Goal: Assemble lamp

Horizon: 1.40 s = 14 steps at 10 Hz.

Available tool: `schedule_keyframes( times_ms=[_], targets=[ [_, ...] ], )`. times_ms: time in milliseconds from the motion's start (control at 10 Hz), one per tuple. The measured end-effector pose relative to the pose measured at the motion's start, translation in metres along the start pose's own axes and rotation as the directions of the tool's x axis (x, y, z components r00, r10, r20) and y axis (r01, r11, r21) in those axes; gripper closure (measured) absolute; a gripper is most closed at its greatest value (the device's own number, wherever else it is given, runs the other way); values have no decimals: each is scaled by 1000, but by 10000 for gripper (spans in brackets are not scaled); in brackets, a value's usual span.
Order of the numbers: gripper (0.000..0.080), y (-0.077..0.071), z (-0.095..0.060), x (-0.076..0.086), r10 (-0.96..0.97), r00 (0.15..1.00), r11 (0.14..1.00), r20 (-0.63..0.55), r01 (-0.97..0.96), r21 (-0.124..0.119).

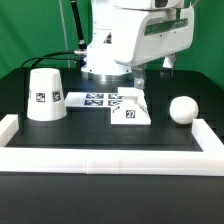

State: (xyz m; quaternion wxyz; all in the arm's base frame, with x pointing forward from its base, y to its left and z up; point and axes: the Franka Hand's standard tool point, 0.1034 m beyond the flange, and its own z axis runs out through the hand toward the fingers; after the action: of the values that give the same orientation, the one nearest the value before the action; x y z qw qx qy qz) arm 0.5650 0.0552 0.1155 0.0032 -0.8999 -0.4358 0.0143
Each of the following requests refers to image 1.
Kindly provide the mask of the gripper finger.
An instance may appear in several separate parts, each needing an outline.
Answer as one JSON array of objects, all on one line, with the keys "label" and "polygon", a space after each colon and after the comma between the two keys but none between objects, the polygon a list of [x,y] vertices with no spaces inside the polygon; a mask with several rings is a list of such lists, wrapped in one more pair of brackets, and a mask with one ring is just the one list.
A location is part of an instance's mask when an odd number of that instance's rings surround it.
[{"label": "gripper finger", "polygon": [[168,79],[173,76],[173,69],[177,59],[177,54],[173,53],[164,58],[162,68],[160,69],[160,77]]},{"label": "gripper finger", "polygon": [[145,88],[146,74],[143,65],[132,68],[134,87],[143,90]]}]

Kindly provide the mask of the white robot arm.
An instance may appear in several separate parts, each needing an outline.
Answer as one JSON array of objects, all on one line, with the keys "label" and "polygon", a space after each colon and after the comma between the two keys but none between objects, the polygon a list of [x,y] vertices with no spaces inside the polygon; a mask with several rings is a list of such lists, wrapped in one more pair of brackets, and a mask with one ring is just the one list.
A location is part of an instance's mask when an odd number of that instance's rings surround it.
[{"label": "white robot arm", "polygon": [[162,58],[162,78],[173,75],[177,53],[189,48],[194,33],[191,0],[91,0],[92,41],[84,77],[145,86],[145,65]]}]

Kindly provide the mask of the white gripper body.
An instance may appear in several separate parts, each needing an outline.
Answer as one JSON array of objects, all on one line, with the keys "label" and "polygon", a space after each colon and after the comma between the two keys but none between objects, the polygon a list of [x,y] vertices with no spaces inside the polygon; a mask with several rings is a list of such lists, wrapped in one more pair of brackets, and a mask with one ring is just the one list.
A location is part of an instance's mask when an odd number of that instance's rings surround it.
[{"label": "white gripper body", "polygon": [[113,59],[138,66],[190,47],[194,31],[192,7],[180,11],[117,9],[112,22]]}]

